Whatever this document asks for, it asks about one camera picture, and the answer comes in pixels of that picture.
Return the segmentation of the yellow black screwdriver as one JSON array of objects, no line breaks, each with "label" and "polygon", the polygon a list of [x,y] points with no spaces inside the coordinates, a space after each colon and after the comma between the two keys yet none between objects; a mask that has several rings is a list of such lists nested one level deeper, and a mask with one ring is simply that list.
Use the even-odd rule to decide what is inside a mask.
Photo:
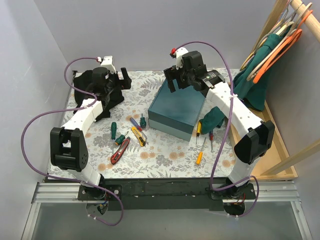
[{"label": "yellow black screwdriver", "polygon": [[198,121],[197,128],[196,128],[196,142],[195,142],[196,145],[198,144],[198,139],[201,134],[201,131],[202,131],[202,123]]}]

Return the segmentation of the red small screwdriver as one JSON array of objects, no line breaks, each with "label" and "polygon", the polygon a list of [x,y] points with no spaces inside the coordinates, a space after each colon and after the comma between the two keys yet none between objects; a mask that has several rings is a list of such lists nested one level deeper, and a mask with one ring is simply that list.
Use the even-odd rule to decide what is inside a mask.
[{"label": "red small screwdriver", "polygon": [[210,149],[211,149],[211,152],[213,152],[213,139],[214,139],[213,131],[209,132],[209,139],[210,139]]}]

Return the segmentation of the small green screwdriver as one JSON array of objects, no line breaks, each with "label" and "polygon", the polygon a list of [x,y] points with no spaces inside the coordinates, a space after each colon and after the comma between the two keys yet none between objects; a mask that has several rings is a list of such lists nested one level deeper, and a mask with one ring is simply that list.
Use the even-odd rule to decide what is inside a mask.
[{"label": "small green screwdriver", "polygon": [[146,119],[145,119],[144,115],[141,114],[141,117],[140,117],[140,127],[141,127],[142,129],[145,129],[146,126],[147,126]]}]

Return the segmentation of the orange handle screwdriver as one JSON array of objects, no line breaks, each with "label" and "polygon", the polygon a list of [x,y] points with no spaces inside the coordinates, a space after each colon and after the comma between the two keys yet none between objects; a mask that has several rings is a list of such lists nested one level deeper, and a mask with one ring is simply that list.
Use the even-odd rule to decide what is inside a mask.
[{"label": "orange handle screwdriver", "polygon": [[206,145],[206,140],[207,140],[207,138],[205,137],[205,138],[204,138],[204,141],[203,141],[203,144],[202,144],[202,146],[201,146],[201,149],[200,149],[200,151],[199,151],[199,154],[198,154],[198,156],[197,156],[196,162],[195,162],[197,165],[199,165],[199,164],[201,163],[201,161],[202,161],[203,152],[204,152],[204,148],[205,148],[205,145]]}]

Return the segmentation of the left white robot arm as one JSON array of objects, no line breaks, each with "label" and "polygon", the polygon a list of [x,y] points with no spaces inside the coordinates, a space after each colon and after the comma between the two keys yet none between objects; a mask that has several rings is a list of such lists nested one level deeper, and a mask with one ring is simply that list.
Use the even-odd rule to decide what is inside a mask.
[{"label": "left white robot arm", "polygon": [[78,110],[62,127],[50,132],[51,164],[83,182],[85,192],[95,200],[103,199],[107,191],[100,183],[104,177],[88,163],[85,135],[94,121],[109,118],[110,110],[124,101],[122,91],[131,88],[132,80],[126,68],[121,68],[121,73],[123,78],[105,67],[96,67],[75,77]]}]

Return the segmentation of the long green screwdriver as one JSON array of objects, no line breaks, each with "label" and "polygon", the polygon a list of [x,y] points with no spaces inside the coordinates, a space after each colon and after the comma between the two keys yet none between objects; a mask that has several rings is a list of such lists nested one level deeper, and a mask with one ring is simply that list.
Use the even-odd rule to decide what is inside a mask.
[{"label": "long green screwdriver", "polygon": [[111,123],[112,154],[114,154],[114,145],[115,145],[116,133],[117,133],[117,123],[116,122],[112,122]]}]

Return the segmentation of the stubby green screwdriver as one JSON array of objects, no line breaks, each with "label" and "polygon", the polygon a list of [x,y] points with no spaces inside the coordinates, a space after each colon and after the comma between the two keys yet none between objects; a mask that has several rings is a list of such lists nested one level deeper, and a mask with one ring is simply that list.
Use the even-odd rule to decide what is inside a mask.
[{"label": "stubby green screwdriver", "polygon": [[115,145],[120,146],[123,141],[126,139],[126,134],[121,134],[115,141]]}]

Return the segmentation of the teal drawer box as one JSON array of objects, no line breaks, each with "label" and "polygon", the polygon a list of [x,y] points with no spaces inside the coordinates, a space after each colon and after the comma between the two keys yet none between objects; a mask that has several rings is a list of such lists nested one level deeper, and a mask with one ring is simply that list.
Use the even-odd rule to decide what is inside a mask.
[{"label": "teal drawer box", "polygon": [[148,126],[189,142],[205,97],[192,86],[179,89],[175,82],[174,87],[171,92],[164,81],[148,108]]}]

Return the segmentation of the blue red screwdriver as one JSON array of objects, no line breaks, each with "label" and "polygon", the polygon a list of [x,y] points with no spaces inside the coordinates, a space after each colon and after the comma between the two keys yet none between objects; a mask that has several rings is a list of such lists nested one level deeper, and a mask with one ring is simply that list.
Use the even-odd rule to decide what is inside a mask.
[{"label": "blue red screwdriver", "polygon": [[140,125],[136,122],[136,120],[133,117],[131,117],[129,120],[136,127],[137,130],[139,130],[140,132],[142,131],[142,128],[140,127]]}]

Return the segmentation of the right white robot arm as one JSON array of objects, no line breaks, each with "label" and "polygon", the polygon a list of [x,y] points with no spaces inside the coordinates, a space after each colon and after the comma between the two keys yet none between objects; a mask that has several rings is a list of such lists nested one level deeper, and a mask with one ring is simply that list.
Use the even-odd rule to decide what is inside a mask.
[{"label": "right white robot arm", "polygon": [[217,70],[208,71],[200,52],[180,47],[172,49],[170,56],[176,62],[164,70],[169,90],[172,93],[176,90],[173,81],[177,82],[179,89],[192,86],[219,108],[241,137],[234,146],[235,165],[226,178],[226,183],[218,188],[211,188],[222,196],[237,199],[245,192],[257,162],[271,148],[275,125],[252,113],[231,93],[229,84]]}]

